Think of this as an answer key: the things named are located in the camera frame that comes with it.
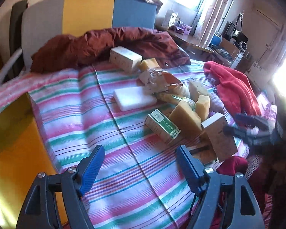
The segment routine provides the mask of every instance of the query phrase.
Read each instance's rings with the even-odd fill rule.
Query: blue kettle
[[[219,44],[221,43],[222,41],[222,36],[220,34],[220,32],[216,32],[211,40],[211,43],[210,45],[217,45],[219,46]]]

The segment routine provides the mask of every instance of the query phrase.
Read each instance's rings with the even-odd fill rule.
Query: green and white box
[[[145,125],[166,144],[170,144],[181,132],[181,130],[158,109],[147,116]]]

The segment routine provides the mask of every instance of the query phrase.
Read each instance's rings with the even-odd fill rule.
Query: soap box
[[[127,73],[133,73],[138,69],[142,56],[122,46],[112,48],[109,61],[122,68]]]
[[[147,116],[145,125],[147,125],[166,144],[170,144],[181,132],[181,130],[158,109]]]
[[[223,114],[216,113],[202,122],[201,125],[205,129],[220,162],[237,153],[234,137],[223,134],[223,127],[228,125]]]

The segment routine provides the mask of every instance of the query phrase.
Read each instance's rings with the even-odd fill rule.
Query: round speaker
[[[241,41],[239,43],[239,49],[241,50],[241,52],[245,52],[247,50],[247,44],[243,41]]]

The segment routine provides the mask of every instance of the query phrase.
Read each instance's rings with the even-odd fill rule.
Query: plastic packaged food
[[[186,103],[188,103],[190,105],[190,107],[192,108],[192,110],[194,111],[195,108],[195,102],[187,97],[184,96],[180,96],[180,95],[173,95],[173,94],[169,94],[167,92],[159,92],[156,93],[156,97],[158,100],[164,101],[164,102],[168,102],[174,105],[178,105],[178,103],[180,101],[185,101]]]

